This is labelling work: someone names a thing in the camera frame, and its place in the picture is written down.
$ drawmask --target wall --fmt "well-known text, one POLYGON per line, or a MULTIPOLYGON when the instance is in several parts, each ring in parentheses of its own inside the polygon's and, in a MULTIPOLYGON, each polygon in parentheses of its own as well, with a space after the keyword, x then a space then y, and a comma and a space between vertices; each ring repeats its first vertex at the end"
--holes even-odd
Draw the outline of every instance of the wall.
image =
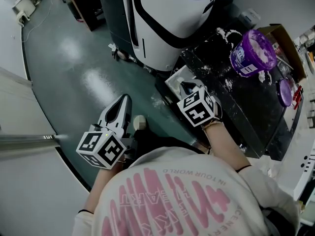
POLYGON ((53 135, 30 81, 0 67, 0 133, 53 135))
POLYGON ((253 8, 261 16, 258 27, 279 23, 292 39, 315 25, 315 0, 234 0, 244 11, 253 8))
POLYGON ((87 190, 55 149, 0 161, 0 233, 70 236, 87 190))
POLYGON ((0 67, 26 78, 22 46, 21 27, 16 23, 12 10, 15 0, 0 0, 0 67))

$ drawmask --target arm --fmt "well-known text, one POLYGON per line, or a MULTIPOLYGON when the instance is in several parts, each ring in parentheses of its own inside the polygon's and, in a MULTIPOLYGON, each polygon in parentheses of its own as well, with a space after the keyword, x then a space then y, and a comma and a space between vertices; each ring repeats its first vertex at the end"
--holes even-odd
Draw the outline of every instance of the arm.
POLYGON ((250 165, 250 162, 236 145, 222 123, 214 123, 204 131, 211 144, 214 156, 221 158, 235 170, 250 165))
POLYGON ((94 213, 95 208, 98 204, 99 197, 105 187, 105 185, 109 182, 110 179, 112 179, 117 173, 122 171, 123 164, 117 163, 111 170, 103 170, 100 169, 94 185, 92 187, 92 190, 88 196, 87 201, 84 205, 84 210, 88 210, 91 213, 94 213))

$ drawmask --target purple lid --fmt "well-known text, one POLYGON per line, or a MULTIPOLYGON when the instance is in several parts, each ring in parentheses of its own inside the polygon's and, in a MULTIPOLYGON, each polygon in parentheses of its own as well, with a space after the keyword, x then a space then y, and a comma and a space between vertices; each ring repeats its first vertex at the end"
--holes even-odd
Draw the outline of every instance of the purple lid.
POLYGON ((291 88, 290 88, 289 83, 286 80, 281 79, 279 81, 278 90, 279 90, 278 95, 280 98, 280 102, 285 107, 289 107, 292 104, 292 94, 291 94, 291 88))

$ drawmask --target epoxy floor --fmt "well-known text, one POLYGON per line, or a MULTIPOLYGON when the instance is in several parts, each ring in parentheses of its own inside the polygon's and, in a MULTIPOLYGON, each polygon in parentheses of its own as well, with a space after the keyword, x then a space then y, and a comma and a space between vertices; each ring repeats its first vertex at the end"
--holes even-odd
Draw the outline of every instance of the epoxy floor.
POLYGON ((76 152, 82 134, 101 111, 123 93, 132 98, 132 115, 144 115, 151 130, 189 144, 194 138, 164 105, 155 78, 134 63, 115 61, 107 25, 90 32, 77 22, 62 0, 43 0, 24 28, 33 91, 71 164, 92 185, 98 172, 76 152))

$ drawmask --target white machine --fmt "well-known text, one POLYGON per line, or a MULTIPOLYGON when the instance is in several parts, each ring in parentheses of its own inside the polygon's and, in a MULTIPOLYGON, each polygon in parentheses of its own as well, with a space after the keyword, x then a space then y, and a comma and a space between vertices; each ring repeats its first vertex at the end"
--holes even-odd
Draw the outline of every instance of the white machine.
POLYGON ((215 0, 123 0, 126 18, 120 0, 101 2, 118 49, 133 51, 150 68, 171 71, 181 51, 203 30, 215 0))

